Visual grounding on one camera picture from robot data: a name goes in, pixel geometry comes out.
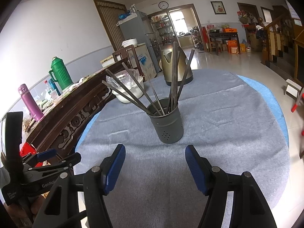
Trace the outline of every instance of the striped curtain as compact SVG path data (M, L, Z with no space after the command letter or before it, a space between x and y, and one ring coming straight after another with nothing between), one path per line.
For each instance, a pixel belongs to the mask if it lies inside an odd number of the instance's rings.
M114 50L121 49L124 37L116 23L118 16L127 12L126 6L103 0L94 0L94 3Z

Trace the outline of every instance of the refrigerator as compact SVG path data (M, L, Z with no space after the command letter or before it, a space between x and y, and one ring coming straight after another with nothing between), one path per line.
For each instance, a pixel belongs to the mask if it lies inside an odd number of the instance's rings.
M119 25L125 40L137 39L137 43L145 43L150 54L156 72L160 71L159 60L161 50L159 48L157 35L147 17L147 14L137 11L136 16L132 16Z

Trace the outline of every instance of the thermos handle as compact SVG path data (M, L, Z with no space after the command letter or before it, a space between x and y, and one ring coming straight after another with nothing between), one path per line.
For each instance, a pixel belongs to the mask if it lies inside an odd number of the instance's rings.
M56 80L56 79L53 77L52 72L53 72L53 70L50 70L50 71L49 71L49 74L50 74L51 78L53 79L53 81L58 82L58 80Z

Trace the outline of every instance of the purple thermos bottle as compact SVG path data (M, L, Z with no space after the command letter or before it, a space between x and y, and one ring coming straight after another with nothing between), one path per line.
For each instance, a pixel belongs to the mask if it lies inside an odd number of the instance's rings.
M29 92L29 89L27 88L27 86L25 84L22 84L18 88L18 92L19 92L24 104L28 108L31 117L34 118L36 120L36 122L38 122L43 117L43 113L40 110L40 108L38 107L38 105L36 104L33 96Z

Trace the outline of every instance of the round table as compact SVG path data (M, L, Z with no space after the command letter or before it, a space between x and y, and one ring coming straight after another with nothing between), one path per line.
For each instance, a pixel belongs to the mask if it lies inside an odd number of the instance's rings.
M82 160L74 166L75 174L99 165L117 144L126 147L116 186L104 197L113 227L198 226L207 197L197 190L187 166L184 151L189 144L227 173L250 171L270 208L279 201L289 175L282 120L261 93L232 73L193 70L193 77L179 99L184 135L177 143L162 143L149 117L118 99L105 105L79 140L76 152ZM163 76L152 82L159 98L168 96ZM154 100L148 83L144 85ZM144 96L140 100L149 104ZM232 199L229 192L222 227L229 227Z

